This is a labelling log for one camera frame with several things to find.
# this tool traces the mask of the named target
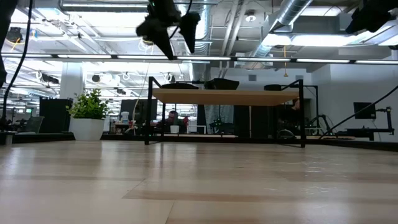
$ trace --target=black monitor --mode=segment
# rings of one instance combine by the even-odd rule
[[[354,103],[354,112],[357,113],[361,111],[363,108],[371,105],[372,103]],[[376,119],[376,106],[370,106],[368,109],[360,112],[355,115],[355,119]]]
[[[120,113],[122,112],[129,112],[129,120],[132,121],[132,111],[136,105],[137,100],[122,100]],[[146,120],[146,111],[148,107],[148,100],[147,99],[140,99],[138,100],[135,112],[134,120],[138,123],[143,122]],[[150,119],[155,120],[157,116],[157,99],[152,100],[152,107],[150,110]]]

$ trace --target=pillar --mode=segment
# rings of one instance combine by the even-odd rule
[[[85,76],[83,73],[83,63],[64,62],[62,65],[60,99],[75,99],[75,93],[83,93]]]

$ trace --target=shelf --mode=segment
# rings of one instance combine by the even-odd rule
[[[277,106],[297,99],[297,91],[246,90],[175,90],[153,89],[152,95],[162,103],[198,105]]]

